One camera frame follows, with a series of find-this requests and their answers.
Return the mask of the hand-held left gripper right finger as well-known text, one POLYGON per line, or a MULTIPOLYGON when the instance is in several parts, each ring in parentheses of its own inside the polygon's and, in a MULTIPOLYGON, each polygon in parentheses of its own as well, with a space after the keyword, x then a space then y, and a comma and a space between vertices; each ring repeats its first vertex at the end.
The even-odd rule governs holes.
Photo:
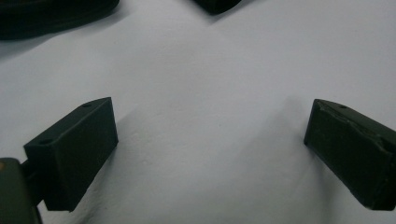
POLYGON ((396 209, 396 131, 334 102, 313 102, 304 144, 371 210, 396 209))

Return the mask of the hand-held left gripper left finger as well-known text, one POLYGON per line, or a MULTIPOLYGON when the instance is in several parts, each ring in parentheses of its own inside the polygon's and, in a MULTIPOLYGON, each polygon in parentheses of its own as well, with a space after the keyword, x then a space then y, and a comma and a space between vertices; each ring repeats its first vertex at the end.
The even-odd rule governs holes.
POLYGON ((50 211, 75 210, 118 144, 112 100, 80 105, 25 146, 50 211))

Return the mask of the dark cloth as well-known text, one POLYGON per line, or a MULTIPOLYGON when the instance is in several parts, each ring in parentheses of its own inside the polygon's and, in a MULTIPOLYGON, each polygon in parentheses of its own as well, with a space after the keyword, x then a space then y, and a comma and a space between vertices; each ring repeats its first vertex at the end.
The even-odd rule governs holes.
POLYGON ((53 34, 100 20, 120 0, 0 0, 0 40, 53 34))

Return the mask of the dark object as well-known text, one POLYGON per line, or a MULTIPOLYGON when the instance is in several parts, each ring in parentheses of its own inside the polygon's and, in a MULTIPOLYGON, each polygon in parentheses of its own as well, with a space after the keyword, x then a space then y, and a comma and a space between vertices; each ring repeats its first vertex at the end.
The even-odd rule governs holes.
POLYGON ((217 15, 236 6, 241 0, 193 0, 193 1, 209 14, 217 15))

